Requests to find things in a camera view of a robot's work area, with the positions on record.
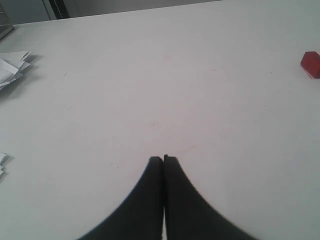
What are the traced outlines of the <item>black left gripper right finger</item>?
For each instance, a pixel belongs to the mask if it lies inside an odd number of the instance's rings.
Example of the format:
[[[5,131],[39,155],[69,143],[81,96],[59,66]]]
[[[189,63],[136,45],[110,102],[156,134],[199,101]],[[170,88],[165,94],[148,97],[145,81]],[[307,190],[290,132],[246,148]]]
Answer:
[[[165,227],[168,240],[251,240],[253,237],[212,208],[198,193],[178,159],[163,159]]]

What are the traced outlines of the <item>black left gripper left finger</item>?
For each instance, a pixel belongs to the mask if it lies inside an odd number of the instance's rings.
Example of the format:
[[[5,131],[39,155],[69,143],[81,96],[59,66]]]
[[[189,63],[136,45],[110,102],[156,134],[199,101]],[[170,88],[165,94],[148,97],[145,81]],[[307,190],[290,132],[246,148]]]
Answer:
[[[163,183],[163,160],[152,156],[125,200],[81,239],[161,240],[164,219]]]

